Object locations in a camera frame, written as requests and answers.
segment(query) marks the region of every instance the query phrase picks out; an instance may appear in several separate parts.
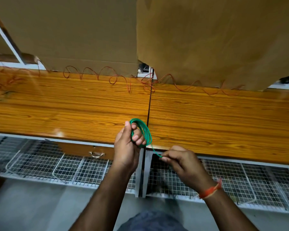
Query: left hand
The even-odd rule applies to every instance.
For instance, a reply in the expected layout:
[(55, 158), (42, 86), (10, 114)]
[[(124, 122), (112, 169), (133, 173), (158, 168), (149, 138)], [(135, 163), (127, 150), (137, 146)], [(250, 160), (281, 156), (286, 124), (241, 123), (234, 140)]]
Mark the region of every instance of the left hand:
[[(134, 136), (131, 138), (131, 131), (134, 130)], [(139, 145), (145, 145), (146, 140), (136, 123), (125, 122), (125, 127), (117, 134), (115, 139), (115, 156), (112, 165), (122, 169), (135, 172), (139, 161)]]

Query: drawer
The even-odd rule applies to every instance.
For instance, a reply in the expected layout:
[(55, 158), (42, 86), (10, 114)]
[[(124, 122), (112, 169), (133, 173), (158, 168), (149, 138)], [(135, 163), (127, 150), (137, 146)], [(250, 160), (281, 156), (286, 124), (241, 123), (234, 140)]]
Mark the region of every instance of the drawer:
[(61, 150), (67, 155), (79, 155), (94, 157), (97, 159), (111, 159), (115, 154), (113, 147), (100, 147), (93, 145), (83, 145), (76, 143), (56, 143)]

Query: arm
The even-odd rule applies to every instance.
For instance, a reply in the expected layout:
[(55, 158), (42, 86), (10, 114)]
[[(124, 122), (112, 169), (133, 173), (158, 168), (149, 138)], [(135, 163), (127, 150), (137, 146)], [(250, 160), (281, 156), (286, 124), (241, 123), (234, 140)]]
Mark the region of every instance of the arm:
[(139, 149), (131, 141), (132, 129), (136, 145), (146, 144), (137, 125), (126, 121), (115, 140), (112, 166), (70, 231), (113, 230), (128, 181), (139, 161)]
[[(192, 151), (180, 146), (173, 146), (162, 156), (162, 161), (170, 164), (180, 179), (198, 193), (216, 186), (217, 183), (207, 173)], [(258, 230), (223, 190), (216, 191), (212, 196), (205, 198), (204, 201), (220, 231)]]

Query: orange thread bracelet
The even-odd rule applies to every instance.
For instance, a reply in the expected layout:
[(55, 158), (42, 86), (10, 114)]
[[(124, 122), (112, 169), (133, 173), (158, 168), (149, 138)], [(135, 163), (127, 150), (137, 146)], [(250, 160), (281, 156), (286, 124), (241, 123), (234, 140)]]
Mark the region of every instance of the orange thread bracelet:
[(222, 188), (222, 179), (219, 179), (216, 186), (212, 186), (208, 190), (200, 193), (199, 198), (204, 200), (204, 199), (212, 196), (218, 189), (221, 189), (221, 188)]

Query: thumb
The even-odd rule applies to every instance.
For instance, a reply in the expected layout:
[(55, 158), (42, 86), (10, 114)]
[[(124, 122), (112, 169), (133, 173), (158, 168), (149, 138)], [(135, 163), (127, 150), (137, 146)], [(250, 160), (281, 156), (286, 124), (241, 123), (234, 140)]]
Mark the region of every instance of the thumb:
[(125, 121), (125, 126), (121, 138), (127, 141), (131, 140), (131, 124), (129, 121)]
[(171, 165), (173, 170), (178, 174), (178, 175), (181, 175), (184, 170), (183, 168), (179, 165), (179, 163), (174, 160), (174, 159), (170, 159), (168, 157), (162, 157), (162, 161), (166, 162), (167, 164)]

